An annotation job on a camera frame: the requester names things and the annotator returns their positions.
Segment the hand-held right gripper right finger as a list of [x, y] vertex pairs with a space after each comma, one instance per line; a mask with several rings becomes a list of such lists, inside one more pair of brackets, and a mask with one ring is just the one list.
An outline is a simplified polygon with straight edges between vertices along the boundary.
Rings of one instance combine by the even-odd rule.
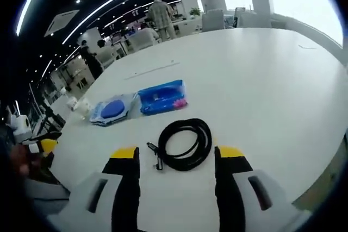
[[295, 231], [301, 226], [302, 211], [240, 150], [216, 146], [214, 160], [220, 231]]

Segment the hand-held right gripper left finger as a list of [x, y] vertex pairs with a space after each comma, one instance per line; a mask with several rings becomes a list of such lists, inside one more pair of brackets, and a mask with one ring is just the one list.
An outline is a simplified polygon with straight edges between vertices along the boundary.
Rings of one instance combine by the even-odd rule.
[[138, 231], [139, 179], [139, 148], [113, 152], [102, 172], [71, 191], [69, 215], [76, 230]]

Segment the person's left hand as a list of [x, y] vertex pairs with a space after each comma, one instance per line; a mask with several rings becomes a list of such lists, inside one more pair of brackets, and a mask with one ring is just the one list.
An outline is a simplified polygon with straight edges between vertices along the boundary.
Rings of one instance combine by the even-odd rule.
[[28, 146], [17, 144], [10, 152], [10, 160], [15, 171], [23, 176], [29, 176], [44, 168], [52, 166], [54, 155], [49, 153], [32, 153]]

